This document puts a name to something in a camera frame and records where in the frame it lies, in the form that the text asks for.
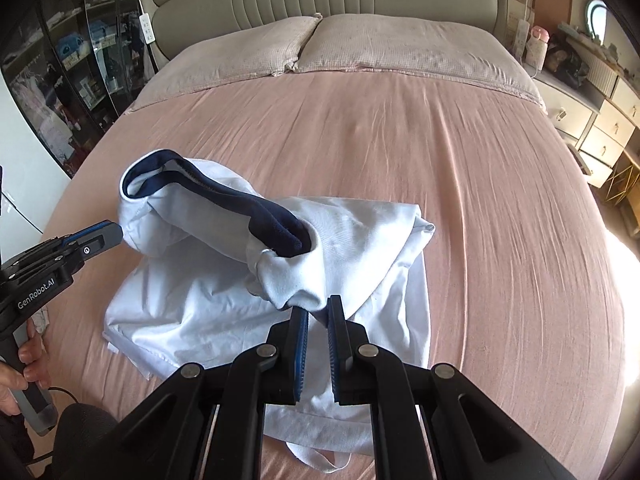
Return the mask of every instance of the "navy blue collar lining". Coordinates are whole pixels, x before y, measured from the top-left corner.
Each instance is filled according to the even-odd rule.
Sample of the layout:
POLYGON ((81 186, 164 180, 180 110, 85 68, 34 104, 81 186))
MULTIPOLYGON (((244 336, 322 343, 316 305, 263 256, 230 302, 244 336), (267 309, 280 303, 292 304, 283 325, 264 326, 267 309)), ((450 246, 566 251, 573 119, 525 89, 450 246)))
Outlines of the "navy blue collar lining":
MULTIPOLYGON (((179 184, 217 206, 248 216, 249 232, 278 256, 291 258, 311 250, 308 231, 287 209, 259 196, 236 191, 211 180, 172 150, 159 150, 140 160, 124 176, 122 192, 128 198, 144 198, 167 184, 179 184), (168 162, 174 162, 179 171, 165 168, 164 165, 168 162), (157 170, 162 171, 146 179, 136 193, 130 195, 127 192, 135 178, 157 170)), ((212 223, 211 227, 215 229, 215 224, 212 223)))

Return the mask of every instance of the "metal screw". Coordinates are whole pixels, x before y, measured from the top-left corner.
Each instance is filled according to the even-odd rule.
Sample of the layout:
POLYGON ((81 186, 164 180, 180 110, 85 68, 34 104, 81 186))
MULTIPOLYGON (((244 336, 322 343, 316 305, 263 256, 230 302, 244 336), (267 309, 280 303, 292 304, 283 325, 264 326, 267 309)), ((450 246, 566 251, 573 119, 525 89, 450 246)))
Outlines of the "metal screw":
POLYGON ((273 357, 278 349, 273 345, 260 345, 255 351, 260 357, 273 357))
POLYGON ((185 364, 180 369, 180 375, 185 379, 193 379, 200 375, 200 367, 194 363, 185 364))
POLYGON ((358 352, 363 357, 375 357, 380 350, 378 350, 378 347, 375 345, 366 344, 358 348, 358 352))
POLYGON ((456 374, 456 369, 451 365, 442 364, 436 366, 434 372, 441 379, 450 379, 456 374))

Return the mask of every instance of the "pillow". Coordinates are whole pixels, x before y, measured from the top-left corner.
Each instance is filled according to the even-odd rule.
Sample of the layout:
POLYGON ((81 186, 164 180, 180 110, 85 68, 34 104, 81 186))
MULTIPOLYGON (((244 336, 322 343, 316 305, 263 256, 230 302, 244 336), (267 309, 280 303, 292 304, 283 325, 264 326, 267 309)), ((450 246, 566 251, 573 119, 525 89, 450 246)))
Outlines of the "pillow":
POLYGON ((392 71, 498 90, 544 107, 526 71, 487 31, 462 23, 375 14, 324 18, 295 72, 392 71))
POLYGON ((171 97, 291 70, 321 16, 295 16, 185 48, 142 89, 129 111, 171 97))

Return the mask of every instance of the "logo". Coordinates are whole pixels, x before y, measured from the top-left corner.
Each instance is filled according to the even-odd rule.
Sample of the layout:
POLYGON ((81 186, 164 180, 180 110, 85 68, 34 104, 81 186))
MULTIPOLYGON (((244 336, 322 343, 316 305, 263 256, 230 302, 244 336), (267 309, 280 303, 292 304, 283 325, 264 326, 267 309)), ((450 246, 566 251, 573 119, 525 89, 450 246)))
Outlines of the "logo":
POLYGON ((30 304, 31 301, 35 300, 39 295, 41 295, 45 290, 47 290, 48 288, 51 288, 55 284, 56 284, 56 281, 53 278, 49 278, 46 282, 44 282, 42 285, 36 288, 36 290, 34 290, 22 301, 18 301, 18 308, 23 309, 28 304, 30 304))

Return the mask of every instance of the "pink bottle lid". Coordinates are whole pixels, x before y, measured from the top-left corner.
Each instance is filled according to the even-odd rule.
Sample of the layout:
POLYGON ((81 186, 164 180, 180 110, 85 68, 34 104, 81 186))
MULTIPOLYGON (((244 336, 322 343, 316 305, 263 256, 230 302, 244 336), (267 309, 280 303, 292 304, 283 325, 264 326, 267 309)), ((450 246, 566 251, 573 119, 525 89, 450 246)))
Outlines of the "pink bottle lid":
POLYGON ((531 29, 531 37, 544 41, 545 43, 549 42, 549 33, 544 28, 537 25, 531 29))

